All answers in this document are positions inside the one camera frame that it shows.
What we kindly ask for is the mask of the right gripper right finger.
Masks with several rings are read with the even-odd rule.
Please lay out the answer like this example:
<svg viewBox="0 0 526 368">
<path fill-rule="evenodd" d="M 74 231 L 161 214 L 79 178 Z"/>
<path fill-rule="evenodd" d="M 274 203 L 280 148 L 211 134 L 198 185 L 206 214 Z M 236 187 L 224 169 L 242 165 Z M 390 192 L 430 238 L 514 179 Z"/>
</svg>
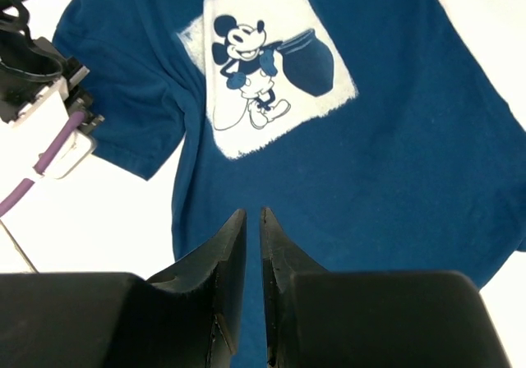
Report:
<svg viewBox="0 0 526 368">
<path fill-rule="evenodd" d="M 270 367 L 507 367 L 478 290 L 455 271 L 330 272 L 260 217 Z"/>
</svg>

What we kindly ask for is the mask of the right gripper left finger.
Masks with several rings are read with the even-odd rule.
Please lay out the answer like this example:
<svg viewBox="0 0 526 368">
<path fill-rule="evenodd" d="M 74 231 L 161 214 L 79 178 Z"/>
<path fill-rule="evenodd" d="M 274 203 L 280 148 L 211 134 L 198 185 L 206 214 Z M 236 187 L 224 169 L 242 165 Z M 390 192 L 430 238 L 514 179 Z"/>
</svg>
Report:
<svg viewBox="0 0 526 368">
<path fill-rule="evenodd" d="M 246 222 L 149 279 L 129 273 L 4 274 L 4 367 L 227 367 L 239 347 Z"/>
</svg>

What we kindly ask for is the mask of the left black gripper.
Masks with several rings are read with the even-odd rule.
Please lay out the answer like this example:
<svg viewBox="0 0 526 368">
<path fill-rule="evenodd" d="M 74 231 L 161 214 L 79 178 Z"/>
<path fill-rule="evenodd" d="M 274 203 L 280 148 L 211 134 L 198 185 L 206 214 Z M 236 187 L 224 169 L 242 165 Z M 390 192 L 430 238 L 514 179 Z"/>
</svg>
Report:
<svg viewBox="0 0 526 368">
<path fill-rule="evenodd" d="M 31 38 L 25 1 L 1 0 L 1 71 L 30 82 L 54 81 L 62 75 L 62 62 Z"/>
</svg>

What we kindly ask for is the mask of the blue mickey mouse t-shirt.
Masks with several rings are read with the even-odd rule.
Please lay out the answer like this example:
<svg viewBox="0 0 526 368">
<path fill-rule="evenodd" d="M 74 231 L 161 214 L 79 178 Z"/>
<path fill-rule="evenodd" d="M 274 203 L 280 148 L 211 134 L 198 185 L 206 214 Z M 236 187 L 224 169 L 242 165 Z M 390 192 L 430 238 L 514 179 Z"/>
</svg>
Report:
<svg viewBox="0 0 526 368">
<path fill-rule="evenodd" d="M 241 345 L 267 360 L 259 217 L 335 272 L 457 270 L 525 248 L 525 132 L 439 0 L 72 0 L 95 154 L 143 179 L 181 150 L 173 252 L 247 212 Z"/>
</svg>

